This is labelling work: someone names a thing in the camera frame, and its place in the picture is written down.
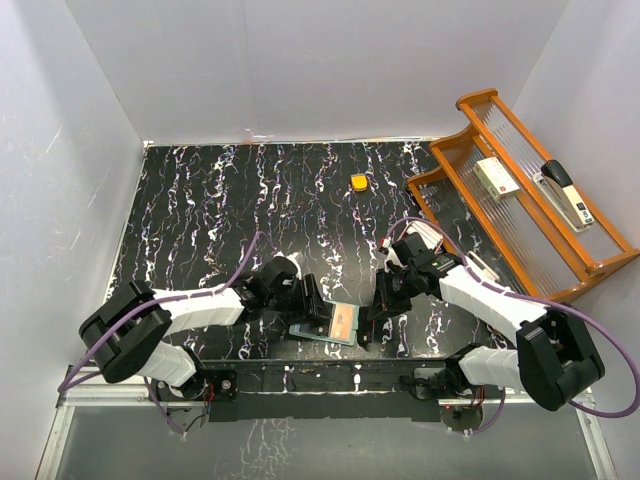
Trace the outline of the green card holder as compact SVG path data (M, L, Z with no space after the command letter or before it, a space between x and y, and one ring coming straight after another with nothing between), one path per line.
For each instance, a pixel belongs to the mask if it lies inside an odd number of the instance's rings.
M330 304L332 308L333 308L333 303L342 303L342 302L333 302L333 301L328 302L328 304ZM289 334L297 338L334 343L334 342L331 342L328 338L329 324L330 322L325 327L320 327L320 328L311 328L308 324L295 324L289 327Z

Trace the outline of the gold credit card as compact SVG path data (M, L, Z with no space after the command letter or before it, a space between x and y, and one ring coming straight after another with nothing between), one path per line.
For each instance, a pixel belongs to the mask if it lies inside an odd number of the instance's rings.
M333 303L328 338L331 342L353 345L358 329L359 308L356 305Z

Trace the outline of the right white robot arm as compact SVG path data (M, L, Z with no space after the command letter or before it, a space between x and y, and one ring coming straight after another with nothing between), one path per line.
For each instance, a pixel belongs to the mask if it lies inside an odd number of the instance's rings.
M510 350L470 344L447 358L436 377L453 394L466 397L483 385L508 387L556 411L604 376L586 325L563 305L543 306L515 298L494 282L481 283L467 260L429 248L417 233L385 239L379 249L387 258L365 309L366 342L376 326L410 311L413 298L426 295L471 313L512 344Z

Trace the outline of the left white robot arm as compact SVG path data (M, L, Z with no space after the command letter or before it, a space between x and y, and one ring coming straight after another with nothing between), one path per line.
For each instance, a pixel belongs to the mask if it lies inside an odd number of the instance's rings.
M132 281L81 324L79 336L106 382L146 376L194 399L204 392L207 376L192 354L165 339L186 330L258 321L271 312L287 324L321 325L331 319L333 307L322 299L315 277L301 273L296 257L279 253L261 269L212 288L155 290Z

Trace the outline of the yellow small block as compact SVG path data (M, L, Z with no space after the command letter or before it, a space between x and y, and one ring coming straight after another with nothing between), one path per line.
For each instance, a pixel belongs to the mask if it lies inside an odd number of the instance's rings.
M365 174L354 174L350 177L351 187L356 192L366 191L368 188L368 178Z

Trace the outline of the wooden tiered shelf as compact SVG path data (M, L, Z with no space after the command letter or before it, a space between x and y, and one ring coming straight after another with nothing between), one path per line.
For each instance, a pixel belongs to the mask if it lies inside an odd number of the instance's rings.
M557 209L540 176L551 154L494 89L459 98L468 120L459 133L433 141L437 166L411 177L407 189L426 218L441 223L446 208L464 207L500 252L515 289L572 302L639 256L584 192L578 195L594 221L576 231ZM495 201L473 171L495 157L518 186L514 197Z

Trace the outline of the white staple box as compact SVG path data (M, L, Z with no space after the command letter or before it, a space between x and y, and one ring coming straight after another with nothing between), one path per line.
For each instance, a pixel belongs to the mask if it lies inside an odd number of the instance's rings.
M473 171L495 202L513 198L519 191L516 181L496 157L477 161Z

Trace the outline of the black beige stapler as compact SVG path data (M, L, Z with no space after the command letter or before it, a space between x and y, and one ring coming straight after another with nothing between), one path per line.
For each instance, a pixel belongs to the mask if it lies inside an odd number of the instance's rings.
M577 233L587 231L594 217L563 165L555 160L545 162L533 181L547 201Z

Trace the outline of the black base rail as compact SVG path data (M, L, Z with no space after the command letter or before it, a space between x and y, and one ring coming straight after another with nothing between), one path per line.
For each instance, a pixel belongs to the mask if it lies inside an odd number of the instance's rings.
M258 419L409 418L438 422L471 396L444 388L439 359L216 360L204 363L203 394L187 400L153 384L171 407L202 407L210 422Z

